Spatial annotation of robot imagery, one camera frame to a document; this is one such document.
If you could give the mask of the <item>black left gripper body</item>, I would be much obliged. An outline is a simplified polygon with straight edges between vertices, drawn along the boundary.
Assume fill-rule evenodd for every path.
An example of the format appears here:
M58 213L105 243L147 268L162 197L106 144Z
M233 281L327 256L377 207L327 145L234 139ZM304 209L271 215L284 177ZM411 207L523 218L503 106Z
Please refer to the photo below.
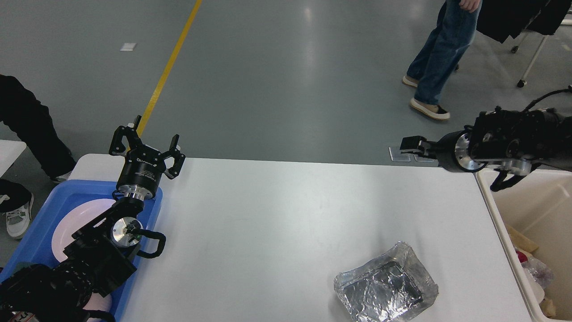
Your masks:
M116 190L124 195L133 192L143 196L143 199L155 198L166 169L160 155L160 152L128 152Z

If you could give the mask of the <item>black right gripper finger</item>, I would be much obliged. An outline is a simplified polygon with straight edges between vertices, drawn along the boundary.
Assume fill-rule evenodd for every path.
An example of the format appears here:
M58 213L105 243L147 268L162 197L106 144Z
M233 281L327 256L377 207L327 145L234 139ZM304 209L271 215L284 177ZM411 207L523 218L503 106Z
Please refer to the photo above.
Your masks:
M402 154L413 154L427 159L437 159L437 142L423 136L403 137L399 151Z

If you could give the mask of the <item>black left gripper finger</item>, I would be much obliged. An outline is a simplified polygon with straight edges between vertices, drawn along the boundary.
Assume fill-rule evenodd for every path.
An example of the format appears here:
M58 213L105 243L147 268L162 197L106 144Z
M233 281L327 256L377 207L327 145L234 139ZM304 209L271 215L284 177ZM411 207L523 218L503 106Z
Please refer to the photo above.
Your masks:
M119 126L114 131L109 155L122 156L125 159L146 159L148 157L148 149L137 133L141 120L142 116L137 115L133 124Z
M175 134L170 142L169 149L166 152L159 153L157 157L157 169L160 173L164 173L169 179L174 179L178 177L180 171L182 170L186 155L184 155L180 148L178 147L180 135ZM173 165L171 167L166 167L165 161L167 159L173 159Z

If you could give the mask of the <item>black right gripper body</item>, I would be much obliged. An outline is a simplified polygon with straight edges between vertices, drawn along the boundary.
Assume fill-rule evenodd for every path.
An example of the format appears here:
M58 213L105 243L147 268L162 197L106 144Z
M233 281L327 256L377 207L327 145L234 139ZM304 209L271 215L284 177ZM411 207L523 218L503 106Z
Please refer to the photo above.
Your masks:
M452 132L443 136L437 142L436 157L440 167L450 173L476 173L486 165L486 162L478 162L470 157L468 146L470 143L470 131Z

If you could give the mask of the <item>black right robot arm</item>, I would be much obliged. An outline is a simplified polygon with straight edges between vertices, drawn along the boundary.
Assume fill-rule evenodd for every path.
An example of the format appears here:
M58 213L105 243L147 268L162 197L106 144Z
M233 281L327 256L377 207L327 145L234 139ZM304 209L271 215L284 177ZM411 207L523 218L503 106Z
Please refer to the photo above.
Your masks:
M405 137L399 151L436 160L451 173L477 173L490 168L498 173L490 185L493 192L513 187L542 165L571 171L570 116L559 114L555 108L535 109L543 99L570 92L570 86L554 90L532 100L521 111L500 106L482 111L472 126L466 125L438 141Z

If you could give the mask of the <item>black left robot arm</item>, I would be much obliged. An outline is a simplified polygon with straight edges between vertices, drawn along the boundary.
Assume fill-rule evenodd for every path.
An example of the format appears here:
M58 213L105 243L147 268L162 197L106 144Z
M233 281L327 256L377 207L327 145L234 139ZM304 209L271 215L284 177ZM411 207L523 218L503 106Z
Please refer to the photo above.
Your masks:
M66 259L57 266L31 263L1 283L3 322L19 314L39 322L114 322L109 312L85 308L92 295L106 297L122 287L137 270L135 257L162 255L166 236L146 229L138 215L146 200L155 198L163 175L180 175L185 155L179 135L165 152L144 144L137 133L141 119L119 126L112 137L109 155L125 160L112 192L114 203L73 232L63 249Z

